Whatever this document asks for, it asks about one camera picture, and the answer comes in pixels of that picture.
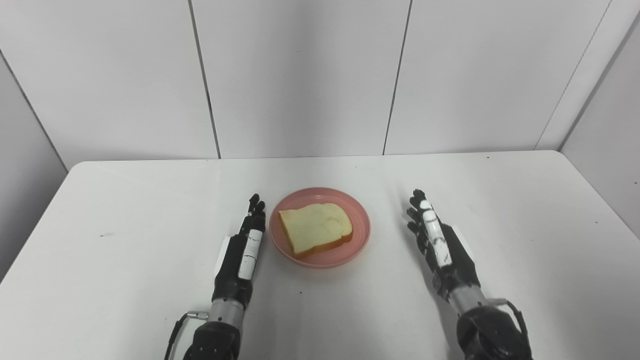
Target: robotic hand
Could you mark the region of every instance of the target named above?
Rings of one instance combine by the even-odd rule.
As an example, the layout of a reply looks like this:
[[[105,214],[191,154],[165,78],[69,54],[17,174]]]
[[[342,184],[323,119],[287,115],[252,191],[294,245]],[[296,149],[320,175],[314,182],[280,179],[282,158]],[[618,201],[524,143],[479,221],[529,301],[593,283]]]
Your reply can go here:
[[[249,210],[240,231],[229,239],[224,259],[214,281],[211,309],[189,311],[173,328],[164,356],[169,360],[182,323],[187,318],[206,322],[196,329],[184,360],[236,360],[240,353],[242,322],[253,293],[253,270],[265,231],[264,201],[258,194],[249,200]]]
[[[456,231],[443,224],[422,190],[410,199],[407,227],[433,272],[433,287],[458,313],[456,333],[466,360],[531,360],[531,347],[522,313],[506,299],[487,299],[480,289],[476,265]],[[507,305],[520,330],[508,313]]]

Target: white wall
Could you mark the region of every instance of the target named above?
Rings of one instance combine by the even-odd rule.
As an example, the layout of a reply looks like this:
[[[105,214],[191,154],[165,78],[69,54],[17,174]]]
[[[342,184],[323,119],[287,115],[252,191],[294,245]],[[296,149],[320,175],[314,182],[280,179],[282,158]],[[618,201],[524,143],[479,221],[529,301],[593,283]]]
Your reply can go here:
[[[0,280],[66,174],[0,56]]]
[[[630,34],[562,152],[640,237],[640,28]]]
[[[638,10],[193,0],[223,158],[557,149]],[[188,0],[0,1],[0,47],[68,167],[217,156],[191,15]]]
[[[187,0],[0,1],[0,48],[68,168],[217,158]]]
[[[223,158],[380,155],[409,0],[194,0]]]
[[[414,1],[386,153],[534,149],[608,5]]]

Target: pink plate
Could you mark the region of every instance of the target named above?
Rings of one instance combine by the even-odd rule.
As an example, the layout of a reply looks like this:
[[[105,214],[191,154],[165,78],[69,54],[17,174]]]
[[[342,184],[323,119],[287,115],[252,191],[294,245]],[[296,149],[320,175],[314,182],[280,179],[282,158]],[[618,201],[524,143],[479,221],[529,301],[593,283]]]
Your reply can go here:
[[[291,256],[291,248],[284,229],[282,229],[278,211],[300,209],[310,204],[325,204],[327,202],[340,206],[347,213],[353,226],[351,241],[331,250],[309,255],[302,259],[294,259]],[[269,230],[273,243],[291,261],[309,268],[325,269],[342,265],[355,258],[364,249],[364,245],[367,245],[369,233],[371,233],[371,223],[365,209],[351,196],[335,189],[307,188],[289,194],[276,205],[269,220]]]

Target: white bread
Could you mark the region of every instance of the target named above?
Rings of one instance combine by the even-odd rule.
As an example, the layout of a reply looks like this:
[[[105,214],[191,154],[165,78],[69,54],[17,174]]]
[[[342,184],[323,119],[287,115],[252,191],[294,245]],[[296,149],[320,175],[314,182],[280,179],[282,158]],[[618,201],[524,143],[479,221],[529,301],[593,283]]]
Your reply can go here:
[[[338,247],[351,240],[347,213],[336,204],[311,204],[279,211],[280,221],[296,259]]]

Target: white label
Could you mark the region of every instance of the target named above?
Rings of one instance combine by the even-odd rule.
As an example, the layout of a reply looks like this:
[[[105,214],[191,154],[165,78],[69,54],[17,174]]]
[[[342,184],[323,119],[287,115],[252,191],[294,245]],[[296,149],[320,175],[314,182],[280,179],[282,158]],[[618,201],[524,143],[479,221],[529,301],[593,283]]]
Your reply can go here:
[[[242,255],[242,262],[240,263],[240,270],[238,270],[238,277],[240,279],[251,280],[253,277],[253,269],[255,268],[256,260],[258,260],[261,240],[262,231],[253,229],[249,231],[249,237],[246,240],[246,246],[244,247]]]
[[[462,232],[460,231],[458,226],[457,225],[453,225],[452,228],[453,228],[453,231],[458,236],[458,240],[460,240],[460,243],[462,244],[462,247],[465,248],[465,251],[467,252],[467,255],[469,255],[469,257],[471,258],[471,261],[476,262],[474,253],[471,252],[471,247],[469,246],[469,243],[467,242],[467,239],[465,239],[465,237],[462,235]]]
[[[427,238],[433,245],[438,267],[442,268],[443,266],[451,265],[452,261],[451,255],[449,254],[449,246],[447,245],[447,240],[444,238],[444,234],[442,234],[442,228],[440,227],[435,211],[432,209],[425,211],[422,214],[422,219],[424,221],[424,227],[427,229]]]
[[[227,248],[229,247],[229,240],[231,240],[230,236],[225,236],[225,239],[222,240],[222,246],[220,247],[220,252],[218,253],[216,266],[213,268],[214,279],[216,278],[216,276],[218,276],[218,273],[220,272],[220,268],[222,267],[222,262],[225,260],[225,255],[227,254]]]

